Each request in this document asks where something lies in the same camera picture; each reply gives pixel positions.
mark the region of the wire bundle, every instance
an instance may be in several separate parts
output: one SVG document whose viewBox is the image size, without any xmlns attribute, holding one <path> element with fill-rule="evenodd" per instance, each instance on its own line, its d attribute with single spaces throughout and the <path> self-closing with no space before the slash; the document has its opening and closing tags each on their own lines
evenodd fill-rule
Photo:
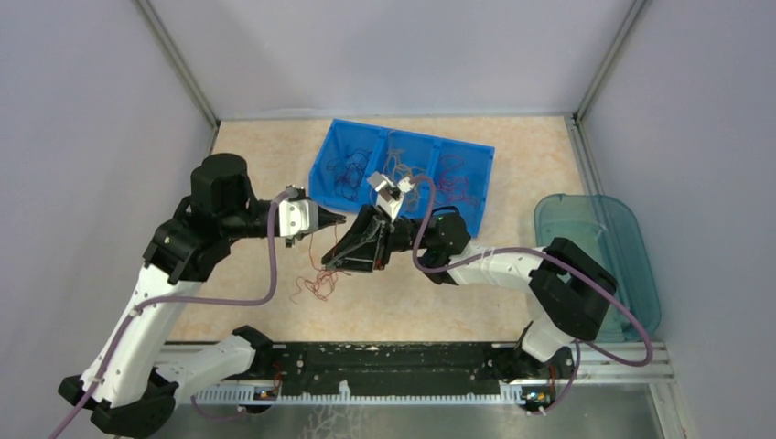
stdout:
<svg viewBox="0 0 776 439">
<path fill-rule="evenodd" d="M 392 149 L 389 147 L 387 157 L 385 158 L 385 165 L 383 166 L 383 174 L 388 176 L 391 181 L 398 183 L 402 178 L 409 177 L 412 179 L 414 176 L 422 175 L 426 172 L 420 166 L 408 166 L 402 163 L 402 154 L 404 149 Z M 407 213 L 415 212 L 420 204 L 420 192 L 417 187 L 406 194 L 404 194 L 404 203 L 402 207 Z"/>
<path fill-rule="evenodd" d="M 335 194 L 350 201 L 358 200 L 359 187 L 371 155 L 372 152 L 359 148 L 326 163 L 326 170 L 334 175 Z"/>
<path fill-rule="evenodd" d="M 435 205 L 465 202 L 477 206 L 477 199 L 467 195 L 469 193 L 469 177 L 454 175 L 456 171 L 466 165 L 464 159 L 458 155 L 442 155 L 439 157 L 439 164 L 441 171 L 436 179 L 436 190 L 441 197 L 435 201 Z"/>
<path fill-rule="evenodd" d="M 315 280 L 305 279 L 302 276 L 297 277 L 295 280 L 296 284 L 296 293 L 292 294 L 289 299 L 291 302 L 294 302 L 298 305 L 298 302 L 294 300 L 294 297 L 302 294 L 302 285 L 304 285 L 307 290 L 312 293 L 318 300 L 322 302 L 327 302 L 329 300 L 329 296 L 334 293 L 334 289 L 337 285 L 337 281 L 339 280 L 339 274 L 345 274 L 346 276 L 350 276 L 350 273 L 343 272 L 342 270 L 326 270 L 325 268 L 318 268 L 315 265 L 315 259 L 313 258 L 313 236 L 315 234 L 310 235 L 310 247 L 307 250 L 307 255 L 310 257 L 310 266 L 313 267 L 313 270 L 315 270 L 316 277 Z M 340 239 L 337 237 L 337 226 L 334 226 L 334 252 L 337 252 L 337 244 L 336 242 Z M 324 288 L 324 286 L 329 287 L 328 292 L 321 292 L 321 290 Z"/>
</svg>

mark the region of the light gray backdrop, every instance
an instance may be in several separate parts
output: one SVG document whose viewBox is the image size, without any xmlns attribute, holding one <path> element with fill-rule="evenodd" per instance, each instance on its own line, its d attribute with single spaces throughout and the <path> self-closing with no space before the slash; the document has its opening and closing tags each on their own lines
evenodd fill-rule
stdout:
<svg viewBox="0 0 776 439">
<path fill-rule="evenodd" d="M 704 438 L 773 437 L 776 3 L 653 2 L 587 128 L 639 218 Z"/>
<path fill-rule="evenodd" d="M 0 437 L 46 437 L 210 128 L 131 2 L 0 2 Z M 80 416 L 63 437 L 100 437 Z"/>
</svg>

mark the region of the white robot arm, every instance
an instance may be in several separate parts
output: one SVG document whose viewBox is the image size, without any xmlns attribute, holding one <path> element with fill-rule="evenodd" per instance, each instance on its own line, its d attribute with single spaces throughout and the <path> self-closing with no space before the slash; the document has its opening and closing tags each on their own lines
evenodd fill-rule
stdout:
<svg viewBox="0 0 776 439">
<path fill-rule="evenodd" d="M 92 410 L 92 422 L 107 434 L 146 437 L 191 395 L 248 370 L 263 342 L 245 331 L 186 362 L 158 368 L 154 362 L 186 303 L 229 302 L 193 298 L 235 241 L 266 238 L 273 231 L 291 246 L 345 220 L 319 207 L 302 188 L 287 188 L 282 198 L 274 214 L 272 202 L 253 195 L 241 157 L 206 158 L 191 173 L 191 195 L 149 243 L 135 289 L 105 346 L 80 376 L 62 381 L 59 394 L 73 405 L 87 400 L 83 406 Z"/>
</svg>

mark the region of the blue bin compartment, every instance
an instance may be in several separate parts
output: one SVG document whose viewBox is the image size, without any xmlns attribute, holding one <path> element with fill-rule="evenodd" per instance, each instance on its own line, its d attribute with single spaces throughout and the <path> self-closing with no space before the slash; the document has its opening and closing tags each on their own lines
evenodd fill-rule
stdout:
<svg viewBox="0 0 776 439">
<path fill-rule="evenodd" d="M 379 126 L 334 120 L 310 170 L 309 195 L 317 203 L 357 212 L 369 196 L 366 179 L 383 149 Z"/>
<path fill-rule="evenodd" d="M 433 177 L 435 208 L 458 208 L 471 236 L 480 233 L 495 152 L 491 146 L 447 139 L 442 140 L 439 148 Z"/>
<path fill-rule="evenodd" d="M 618 281 L 617 299 L 654 334 L 660 301 L 639 224 L 625 204 L 606 196 L 556 194 L 539 202 L 533 220 L 539 246 L 568 238 L 606 268 Z M 597 341 L 639 339 L 628 319 L 611 306 Z"/>
<path fill-rule="evenodd" d="M 404 177 L 419 175 L 432 176 L 439 155 L 441 139 L 431 135 L 409 133 L 407 131 L 387 130 L 385 148 L 377 159 L 377 171 L 398 182 Z M 373 204 L 377 194 L 370 191 Z M 427 185 L 418 185 L 404 196 L 400 215 L 409 218 L 422 218 L 428 206 L 429 189 Z"/>
<path fill-rule="evenodd" d="M 397 181 L 409 173 L 426 174 L 437 187 L 436 205 L 456 206 L 469 234 L 477 236 L 494 154 L 490 146 L 335 119 L 310 170 L 309 195 L 324 207 L 358 212 L 374 204 L 367 182 L 374 171 Z M 421 218 L 428 198 L 428 186 L 420 185 L 401 215 Z"/>
</svg>

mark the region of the red wire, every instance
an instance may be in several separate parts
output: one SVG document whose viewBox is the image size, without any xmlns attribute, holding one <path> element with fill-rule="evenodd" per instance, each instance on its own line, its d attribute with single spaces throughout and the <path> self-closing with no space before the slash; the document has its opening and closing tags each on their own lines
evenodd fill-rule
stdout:
<svg viewBox="0 0 776 439">
<path fill-rule="evenodd" d="M 469 177 L 450 175 L 450 173 L 466 165 L 463 157 L 459 155 L 442 155 L 439 157 L 439 163 L 443 168 L 436 181 L 436 187 L 445 200 L 439 200 L 435 204 L 442 205 L 463 201 L 472 206 L 477 206 L 477 199 L 467 195 L 469 193 Z"/>
<path fill-rule="evenodd" d="M 294 302 L 295 304 L 298 304 L 296 300 L 294 300 L 294 297 L 302 294 L 302 285 L 307 288 L 307 290 L 312 293 L 318 300 L 327 302 L 329 300 L 329 296 L 334 293 L 334 289 L 336 288 L 337 281 L 339 280 L 339 273 L 343 273 L 346 276 L 350 276 L 350 273 L 343 272 L 342 270 L 326 270 L 323 268 L 318 268 L 315 265 L 315 259 L 313 258 L 313 234 L 310 235 L 310 247 L 307 250 L 307 254 L 310 257 L 310 266 L 313 267 L 313 270 L 315 270 L 316 277 L 315 280 L 309 280 L 305 279 L 303 276 L 297 277 L 295 280 L 297 291 L 291 297 L 291 302 Z M 337 226 L 334 226 L 334 252 L 337 252 L 337 242 L 340 240 L 340 238 L 337 236 Z M 328 292 L 322 292 L 324 286 L 329 286 Z"/>
</svg>

